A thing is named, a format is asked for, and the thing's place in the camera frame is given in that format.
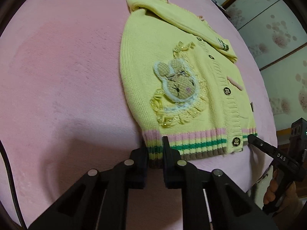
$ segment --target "bunny ear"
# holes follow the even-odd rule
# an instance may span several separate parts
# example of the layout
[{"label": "bunny ear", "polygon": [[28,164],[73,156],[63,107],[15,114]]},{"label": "bunny ear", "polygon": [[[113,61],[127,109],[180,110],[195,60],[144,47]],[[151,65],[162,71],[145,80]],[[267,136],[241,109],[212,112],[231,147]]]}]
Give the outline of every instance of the bunny ear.
[{"label": "bunny ear", "polygon": [[183,63],[179,59],[172,59],[169,64],[176,73],[181,71],[184,67]]},{"label": "bunny ear", "polygon": [[156,73],[156,75],[159,77],[159,79],[163,79],[163,76],[170,74],[170,68],[169,65],[163,63],[163,62],[157,62],[153,66],[153,69]]}]

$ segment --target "black cable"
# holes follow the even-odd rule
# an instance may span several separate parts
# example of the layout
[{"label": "black cable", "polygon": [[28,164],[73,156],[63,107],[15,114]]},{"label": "black cable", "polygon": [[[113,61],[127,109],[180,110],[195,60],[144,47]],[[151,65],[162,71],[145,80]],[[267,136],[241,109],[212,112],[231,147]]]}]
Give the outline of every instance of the black cable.
[{"label": "black cable", "polygon": [[3,158],[5,168],[7,169],[7,177],[9,179],[9,184],[10,184],[10,189],[11,189],[11,194],[12,194],[12,198],[13,198],[13,203],[14,203],[14,207],[15,207],[15,210],[16,210],[16,214],[18,216],[18,219],[19,219],[19,222],[20,222],[22,228],[24,230],[27,230],[27,226],[26,226],[25,220],[22,217],[22,213],[21,213],[20,206],[19,206],[19,203],[18,203],[18,199],[17,199],[17,194],[16,194],[16,189],[15,189],[15,184],[14,184],[14,179],[13,179],[13,174],[12,174],[9,158],[7,157],[7,153],[5,152],[5,149],[4,149],[4,146],[3,146],[2,142],[1,142],[1,140],[0,140],[0,153],[1,153],[1,156]]}]

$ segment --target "silver screw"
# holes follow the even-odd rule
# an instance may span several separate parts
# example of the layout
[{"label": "silver screw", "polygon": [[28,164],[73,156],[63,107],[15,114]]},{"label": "silver screw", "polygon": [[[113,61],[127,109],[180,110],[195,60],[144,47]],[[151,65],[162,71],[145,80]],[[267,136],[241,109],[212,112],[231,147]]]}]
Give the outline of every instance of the silver screw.
[{"label": "silver screw", "polygon": [[87,174],[88,174],[89,176],[95,176],[95,175],[97,175],[97,173],[98,173],[97,170],[92,169],[92,170],[89,170]]},{"label": "silver screw", "polygon": [[179,166],[185,166],[185,165],[187,165],[187,162],[185,160],[179,160],[179,161],[177,161],[177,164]]},{"label": "silver screw", "polygon": [[214,173],[214,175],[216,175],[216,176],[221,176],[221,175],[223,174],[223,171],[220,170],[220,169],[215,169],[215,170],[213,170],[213,173]]},{"label": "silver screw", "polygon": [[125,162],[124,162],[125,165],[127,166],[131,166],[134,164],[134,161],[132,159],[127,159]]}]

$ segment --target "knitted sweater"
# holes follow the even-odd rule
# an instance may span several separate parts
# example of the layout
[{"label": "knitted sweater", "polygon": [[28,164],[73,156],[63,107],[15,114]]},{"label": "knitted sweater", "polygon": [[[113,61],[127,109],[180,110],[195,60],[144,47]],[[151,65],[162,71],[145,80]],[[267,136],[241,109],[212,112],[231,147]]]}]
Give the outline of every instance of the knitted sweater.
[{"label": "knitted sweater", "polygon": [[167,0],[127,3],[120,71],[151,166],[161,165],[162,136],[185,160],[242,151],[256,128],[229,41]]}]

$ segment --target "pink blanket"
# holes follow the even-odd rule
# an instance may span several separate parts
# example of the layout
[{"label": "pink blanket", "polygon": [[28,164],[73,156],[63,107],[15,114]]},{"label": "pink blanket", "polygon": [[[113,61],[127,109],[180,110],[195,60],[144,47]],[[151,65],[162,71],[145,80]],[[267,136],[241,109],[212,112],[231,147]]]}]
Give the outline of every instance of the pink blanket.
[{"label": "pink blanket", "polygon": [[[210,0],[169,1],[231,41],[259,137],[276,146],[262,77],[237,30]],[[128,16],[125,0],[27,0],[0,38],[0,138],[27,225],[89,169],[110,169],[139,146],[119,75]],[[0,200],[18,222],[0,160]],[[244,191],[270,162],[248,146],[193,161],[224,170]],[[130,193],[127,229],[162,228],[182,229],[181,195],[164,187],[161,170],[149,170],[146,189]]]}]

